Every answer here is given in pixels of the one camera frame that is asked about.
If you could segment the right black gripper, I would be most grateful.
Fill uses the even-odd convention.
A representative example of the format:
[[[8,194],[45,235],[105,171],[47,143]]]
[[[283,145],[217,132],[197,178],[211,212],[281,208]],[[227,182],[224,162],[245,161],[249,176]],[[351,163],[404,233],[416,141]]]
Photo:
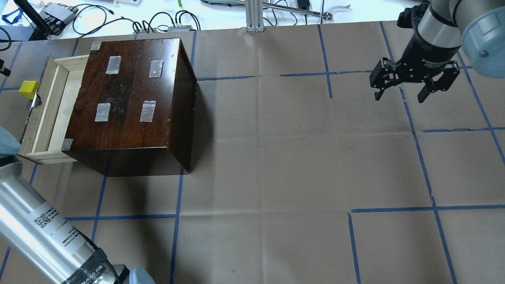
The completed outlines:
[[[435,47],[413,36],[398,61],[383,57],[373,69],[369,82],[378,90],[374,93],[375,100],[380,100],[386,89],[403,82],[424,83],[417,95],[420,104],[433,92],[448,90],[461,72],[458,63],[452,60],[457,50],[457,47]]]

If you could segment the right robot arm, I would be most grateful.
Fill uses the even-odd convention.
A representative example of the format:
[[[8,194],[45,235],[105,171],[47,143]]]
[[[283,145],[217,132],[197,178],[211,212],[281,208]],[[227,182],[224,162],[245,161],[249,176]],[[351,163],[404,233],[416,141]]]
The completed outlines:
[[[461,47],[480,75],[504,78],[503,0],[426,0],[401,12],[397,26],[413,35],[397,62],[382,58],[372,71],[375,100],[404,82],[424,83],[419,103],[447,91],[460,74],[453,57]]]

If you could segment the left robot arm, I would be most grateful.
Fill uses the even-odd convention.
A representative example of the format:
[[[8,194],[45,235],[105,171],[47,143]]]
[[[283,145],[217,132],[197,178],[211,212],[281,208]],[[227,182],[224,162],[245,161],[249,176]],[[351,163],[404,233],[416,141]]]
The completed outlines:
[[[1,237],[54,284],[153,284],[141,267],[113,265],[22,177],[21,145],[1,129]]]

